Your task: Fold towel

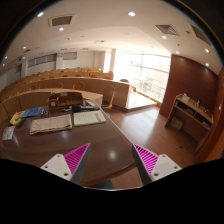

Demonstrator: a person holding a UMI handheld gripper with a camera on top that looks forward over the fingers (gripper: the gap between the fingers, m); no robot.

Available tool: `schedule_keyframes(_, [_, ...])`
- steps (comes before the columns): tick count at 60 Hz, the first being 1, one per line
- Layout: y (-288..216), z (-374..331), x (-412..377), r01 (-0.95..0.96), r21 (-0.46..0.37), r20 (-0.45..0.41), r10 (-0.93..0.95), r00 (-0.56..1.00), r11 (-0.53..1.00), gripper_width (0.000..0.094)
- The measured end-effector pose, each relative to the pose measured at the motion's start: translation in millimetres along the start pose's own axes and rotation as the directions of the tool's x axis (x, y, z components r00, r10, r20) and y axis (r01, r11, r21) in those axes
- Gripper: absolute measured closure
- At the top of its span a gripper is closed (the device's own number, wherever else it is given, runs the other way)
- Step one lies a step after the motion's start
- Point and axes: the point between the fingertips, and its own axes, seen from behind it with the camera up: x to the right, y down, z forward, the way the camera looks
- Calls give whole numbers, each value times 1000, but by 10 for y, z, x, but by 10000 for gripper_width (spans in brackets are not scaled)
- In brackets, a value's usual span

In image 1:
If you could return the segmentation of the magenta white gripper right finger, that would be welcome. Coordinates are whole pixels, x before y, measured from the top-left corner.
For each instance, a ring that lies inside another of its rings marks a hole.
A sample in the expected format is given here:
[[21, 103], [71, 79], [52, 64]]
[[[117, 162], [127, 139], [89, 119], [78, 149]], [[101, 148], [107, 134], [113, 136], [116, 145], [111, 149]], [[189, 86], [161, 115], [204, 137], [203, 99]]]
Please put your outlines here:
[[181, 167], [166, 154], [157, 155], [137, 144], [132, 145], [132, 155], [143, 185], [181, 170]]

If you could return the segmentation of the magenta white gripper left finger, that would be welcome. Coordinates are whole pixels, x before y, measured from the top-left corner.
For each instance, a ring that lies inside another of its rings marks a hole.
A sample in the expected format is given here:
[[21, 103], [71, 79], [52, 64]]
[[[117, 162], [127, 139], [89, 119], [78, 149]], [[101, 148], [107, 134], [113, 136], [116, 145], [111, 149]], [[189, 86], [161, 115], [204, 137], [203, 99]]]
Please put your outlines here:
[[54, 155], [42, 166], [42, 169], [79, 185], [90, 154], [91, 145], [87, 143], [65, 155]]

